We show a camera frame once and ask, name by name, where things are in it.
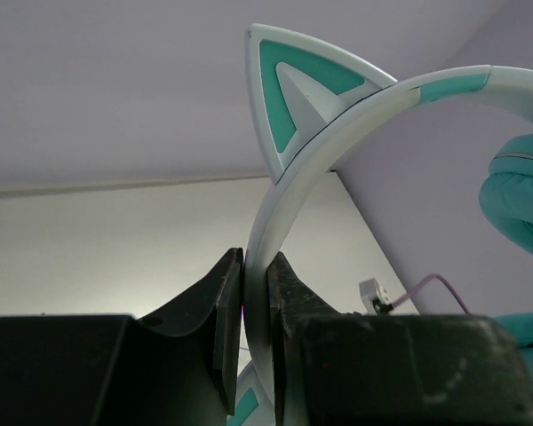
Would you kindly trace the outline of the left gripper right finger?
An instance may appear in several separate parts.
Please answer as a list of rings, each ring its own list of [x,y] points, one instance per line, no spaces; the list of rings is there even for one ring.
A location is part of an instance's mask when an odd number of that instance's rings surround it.
[[[277,424],[533,425],[533,377],[493,319],[341,313],[283,254],[267,285]]]

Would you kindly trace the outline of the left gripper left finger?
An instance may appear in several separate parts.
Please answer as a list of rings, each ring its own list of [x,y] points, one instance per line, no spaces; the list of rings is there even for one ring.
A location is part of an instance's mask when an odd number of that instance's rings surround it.
[[[148,315],[0,317],[0,425],[223,425],[235,411],[243,253]]]

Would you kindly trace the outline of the teal cat ear headphones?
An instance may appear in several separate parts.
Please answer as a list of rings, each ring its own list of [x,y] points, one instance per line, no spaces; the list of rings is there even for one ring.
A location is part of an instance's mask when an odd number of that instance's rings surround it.
[[[243,317],[251,362],[238,378],[228,423],[279,425],[267,269],[317,181],[377,127],[438,100],[472,97],[533,124],[533,70],[455,67],[398,81],[333,44],[262,24],[248,29],[245,49],[252,119],[272,183],[247,245]],[[480,204],[499,232],[533,255],[533,134],[513,138],[490,162]],[[514,330],[496,323],[521,356],[533,349],[533,330],[520,343]],[[523,360],[533,377],[533,364]]]

